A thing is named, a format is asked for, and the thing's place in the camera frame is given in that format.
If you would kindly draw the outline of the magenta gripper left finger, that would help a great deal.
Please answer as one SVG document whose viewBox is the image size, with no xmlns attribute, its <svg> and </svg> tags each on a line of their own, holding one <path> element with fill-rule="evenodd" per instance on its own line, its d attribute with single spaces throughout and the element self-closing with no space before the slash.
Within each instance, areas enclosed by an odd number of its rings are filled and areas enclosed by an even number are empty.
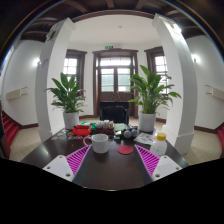
<svg viewBox="0 0 224 224">
<path fill-rule="evenodd" d="M 58 155 L 44 167 L 44 170 L 72 182 L 89 149 L 90 146 L 84 146 L 67 156 Z"/>
</svg>

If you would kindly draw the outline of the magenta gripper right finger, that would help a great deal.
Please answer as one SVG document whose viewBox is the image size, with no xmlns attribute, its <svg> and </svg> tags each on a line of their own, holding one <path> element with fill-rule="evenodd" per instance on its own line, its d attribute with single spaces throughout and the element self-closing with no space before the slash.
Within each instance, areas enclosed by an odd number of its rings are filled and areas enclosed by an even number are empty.
<svg viewBox="0 0 224 224">
<path fill-rule="evenodd" d="M 139 145 L 136 145 L 136 149 L 153 181 L 181 170 L 181 167 L 167 155 L 159 157 Z"/>
</svg>

